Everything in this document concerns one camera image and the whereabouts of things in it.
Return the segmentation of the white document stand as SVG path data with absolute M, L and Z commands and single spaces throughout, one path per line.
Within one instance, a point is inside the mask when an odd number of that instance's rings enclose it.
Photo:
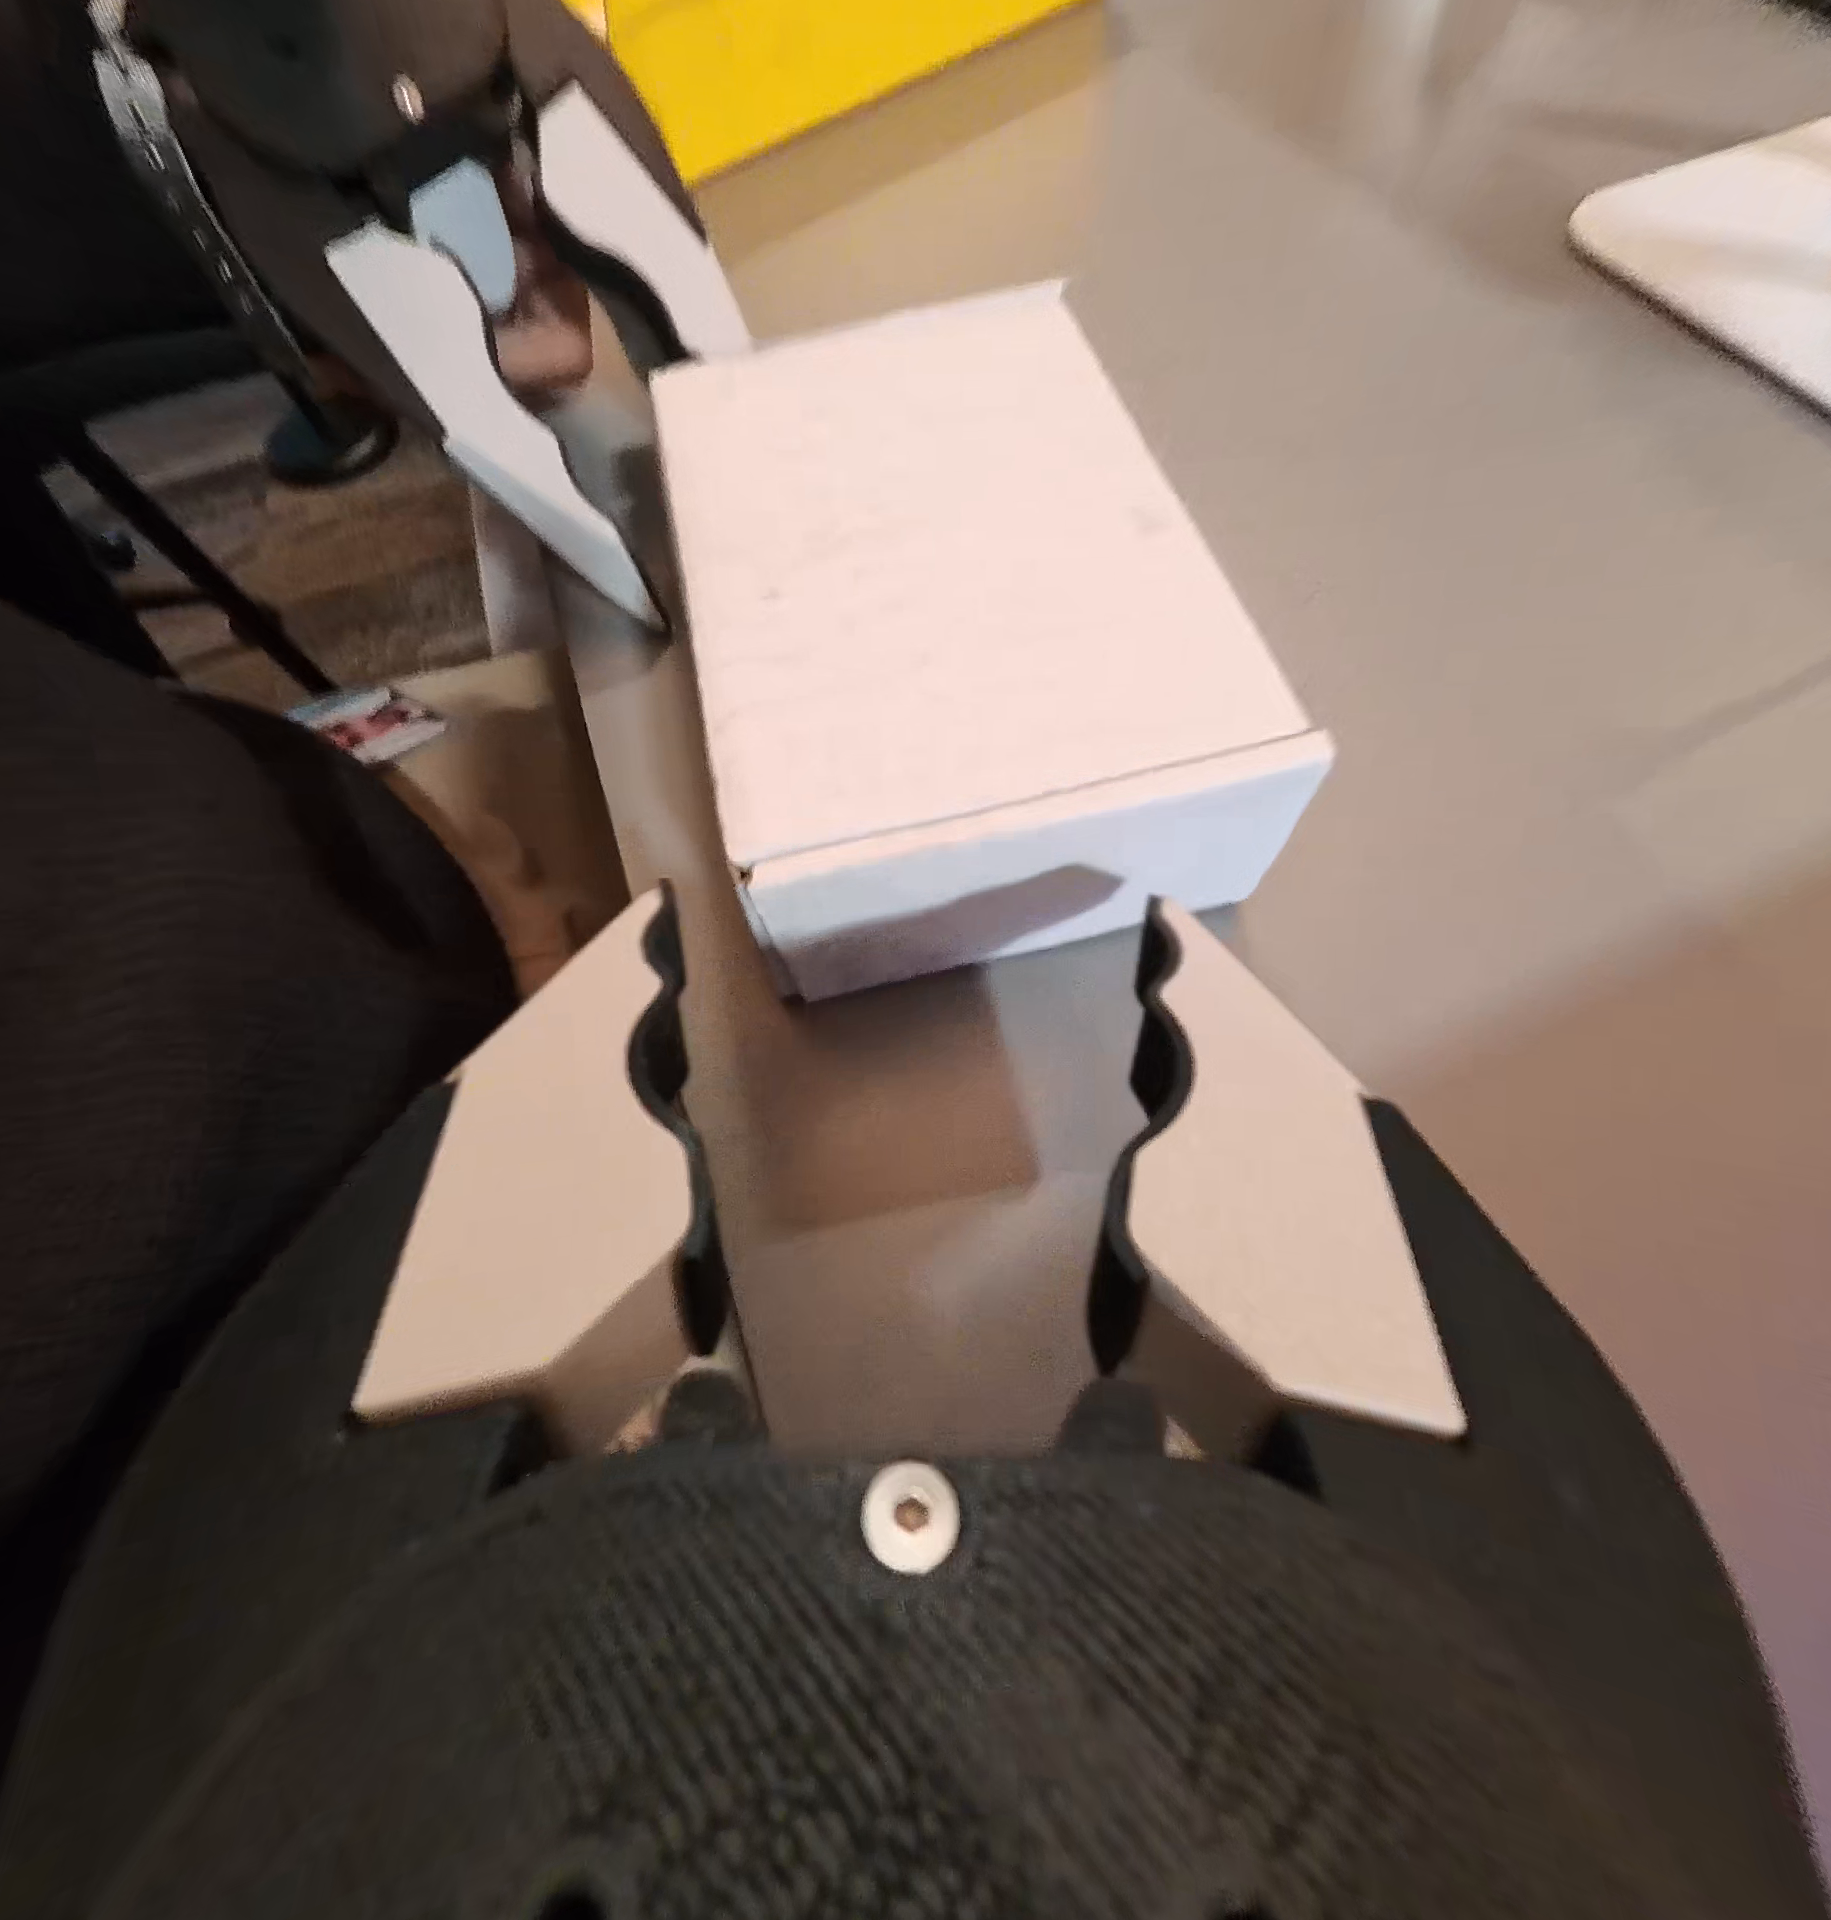
M 1831 113 L 1582 198 L 1570 248 L 1831 419 Z

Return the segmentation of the person's black knitted sweater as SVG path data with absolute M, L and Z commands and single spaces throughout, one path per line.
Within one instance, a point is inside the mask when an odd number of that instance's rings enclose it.
M 0 602 L 0 1547 L 515 1001 L 379 774 Z

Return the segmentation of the person's tan trouser leg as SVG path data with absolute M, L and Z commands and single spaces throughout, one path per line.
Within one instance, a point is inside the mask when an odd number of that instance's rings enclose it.
M 567 657 L 489 655 L 393 689 L 445 729 L 383 782 L 461 865 L 531 998 L 633 895 Z

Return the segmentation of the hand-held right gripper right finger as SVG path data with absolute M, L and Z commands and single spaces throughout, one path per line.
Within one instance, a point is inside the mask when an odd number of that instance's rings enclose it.
M 1153 895 L 1129 1090 L 1087 1289 L 1095 1373 L 1169 1443 L 1285 1411 L 1437 1441 L 1466 1414 L 1357 1078 L 1201 920 Z

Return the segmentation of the white cardboard mailer box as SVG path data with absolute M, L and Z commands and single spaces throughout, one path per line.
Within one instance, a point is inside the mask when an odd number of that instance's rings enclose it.
M 1335 748 L 1063 282 L 649 395 L 719 837 L 783 998 L 1257 889 Z

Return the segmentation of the small printed card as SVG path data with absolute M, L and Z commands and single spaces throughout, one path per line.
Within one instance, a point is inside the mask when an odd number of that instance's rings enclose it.
M 297 703 L 287 718 L 363 766 L 393 766 L 447 732 L 447 715 L 391 683 L 335 689 Z

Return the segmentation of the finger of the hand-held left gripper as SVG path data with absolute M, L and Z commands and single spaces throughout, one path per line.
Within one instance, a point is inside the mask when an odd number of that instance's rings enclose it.
M 633 369 L 715 361 L 753 336 L 651 121 L 613 118 L 567 79 L 535 113 L 543 229 Z
M 619 611 L 665 629 L 627 537 L 501 376 L 493 323 L 511 311 L 519 275 L 491 169 L 451 162 L 409 191 L 407 214 L 407 229 L 371 215 L 327 242 L 327 271 L 431 416 L 451 465 Z

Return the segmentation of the black office chair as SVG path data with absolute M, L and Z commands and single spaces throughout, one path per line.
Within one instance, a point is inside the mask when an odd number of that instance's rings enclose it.
M 101 416 L 265 369 L 267 360 L 227 323 L 63 347 L 23 337 L 0 347 L 0 602 L 99 657 L 147 677 L 175 677 L 51 497 L 43 475 L 53 463 L 67 465 L 183 574 L 199 600 L 225 614 L 237 639 L 271 657 L 299 688 L 329 694 L 335 683 L 293 644 L 279 616 L 241 589 L 89 431 Z

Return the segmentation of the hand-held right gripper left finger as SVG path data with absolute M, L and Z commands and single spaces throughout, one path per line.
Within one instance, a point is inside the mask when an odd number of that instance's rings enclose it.
M 517 1403 L 655 1424 L 735 1376 L 735 1297 L 685 1107 L 673 889 L 637 895 L 447 1082 L 447 1116 L 351 1392 L 361 1424 Z

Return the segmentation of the yellow plastic bin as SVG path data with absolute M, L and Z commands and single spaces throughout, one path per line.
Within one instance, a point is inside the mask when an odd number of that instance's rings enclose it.
M 1109 4 L 585 4 L 689 186 L 807 138 L 873 158 L 989 131 L 1093 77 Z

